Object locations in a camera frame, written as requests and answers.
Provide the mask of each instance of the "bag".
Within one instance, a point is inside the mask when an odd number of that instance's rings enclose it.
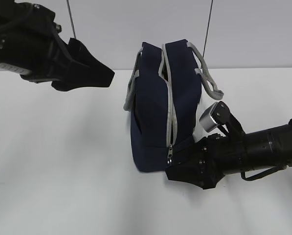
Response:
[[[131,111],[132,152],[139,171],[163,171],[172,161],[186,161],[186,156],[173,159],[173,153],[194,144],[202,84],[212,98],[222,99],[223,92],[194,45],[186,40],[164,44],[162,49],[142,44],[124,105]]]

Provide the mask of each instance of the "zipper pull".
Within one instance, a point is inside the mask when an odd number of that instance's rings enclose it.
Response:
[[[173,147],[172,147],[172,144],[170,144],[169,152],[168,152],[168,155],[167,155],[167,163],[168,163],[168,165],[172,164],[172,157],[173,157]]]

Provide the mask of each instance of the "gray zipper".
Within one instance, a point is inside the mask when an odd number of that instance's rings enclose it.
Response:
[[[169,92],[169,110],[168,110],[168,118],[167,118],[167,129],[166,129],[166,146],[169,148],[168,151],[168,164],[172,164],[172,157],[173,157],[173,146],[176,142],[177,137],[177,117],[175,112],[175,106],[173,102],[173,91],[172,91],[172,77],[171,77],[171,70],[170,70],[170,64],[167,57],[167,52],[165,45],[162,46],[162,54],[164,56],[167,74],[168,74],[168,82],[166,82],[166,85],[168,87]]]

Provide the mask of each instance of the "screw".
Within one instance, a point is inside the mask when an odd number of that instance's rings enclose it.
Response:
[[[62,27],[61,27],[61,25],[56,24],[56,30],[57,30],[58,32],[61,32],[61,31],[62,31]]]

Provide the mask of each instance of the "metal wire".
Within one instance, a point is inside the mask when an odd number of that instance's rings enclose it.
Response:
[[[74,38],[76,39],[75,27],[74,27],[74,22],[73,22],[71,7],[69,5],[69,0],[67,0],[67,8],[68,8],[69,19],[71,20],[73,35],[74,35]]]
[[[212,7],[213,7],[213,0],[211,1],[211,7],[210,7],[210,13],[209,13],[209,20],[208,20],[208,27],[206,28],[205,41],[204,41],[204,47],[203,47],[203,55],[202,55],[203,57],[204,57],[204,53],[205,53],[206,41],[208,40],[208,34],[209,34],[209,26],[210,26],[210,20],[211,20]]]

